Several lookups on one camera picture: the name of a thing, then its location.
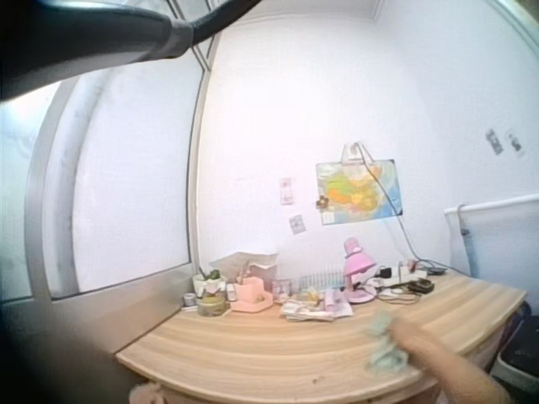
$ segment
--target wood grain surface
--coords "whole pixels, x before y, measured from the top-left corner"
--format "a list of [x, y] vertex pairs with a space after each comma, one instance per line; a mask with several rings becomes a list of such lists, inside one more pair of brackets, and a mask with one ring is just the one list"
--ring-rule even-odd
[[435, 291], [412, 306], [379, 300], [355, 307], [333, 323], [293, 323], [274, 306], [258, 314], [205, 318], [179, 313], [116, 354], [151, 380], [211, 402], [395, 402], [435, 385], [412, 367], [375, 374], [366, 361], [378, 341], [366, 334], [377, 311], [422, 325], [459, 354], [469, 354], [498, 331], [525, 292], [477, 279], [431, 278]]

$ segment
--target map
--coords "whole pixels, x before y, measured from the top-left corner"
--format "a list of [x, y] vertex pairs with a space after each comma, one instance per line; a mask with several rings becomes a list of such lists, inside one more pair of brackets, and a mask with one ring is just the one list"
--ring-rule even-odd
[[[399, 215], [403, 213], [397, 168], [393, 160], [378, 160], [369, 168], [386, 189]], [[362, 164], [317, 164], [318, 194], [327, 198], [321, 209], [324, 225], [370, 221], [395, 216], [391, 205]]]

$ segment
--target lamp base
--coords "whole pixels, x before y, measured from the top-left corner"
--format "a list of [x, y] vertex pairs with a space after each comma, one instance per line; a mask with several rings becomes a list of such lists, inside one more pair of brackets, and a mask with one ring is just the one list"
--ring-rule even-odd
[[346, 300], [352, 305], [366, 303], [376, 298], [375, 295], [364, 290], [345, 290], [343, 293]]

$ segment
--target pink pen holder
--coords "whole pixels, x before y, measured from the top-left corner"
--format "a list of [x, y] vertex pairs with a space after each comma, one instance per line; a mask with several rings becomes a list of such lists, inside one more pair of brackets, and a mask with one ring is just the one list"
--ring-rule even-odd
[[234, 311], [256, 313], [273, 305], [273, 295], [264, 290], [261, 278], [245, 278], [243, 284], [234, 284], [237, 301], [230, 304]]

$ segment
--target hand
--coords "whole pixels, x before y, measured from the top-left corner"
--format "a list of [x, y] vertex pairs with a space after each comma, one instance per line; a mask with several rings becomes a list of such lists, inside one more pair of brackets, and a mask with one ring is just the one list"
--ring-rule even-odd
[[398, 347], [413, 356], [428, 355], [433, 349], [446, 349], [430, 332], [401, 318], [393, 319], [388, 331]]

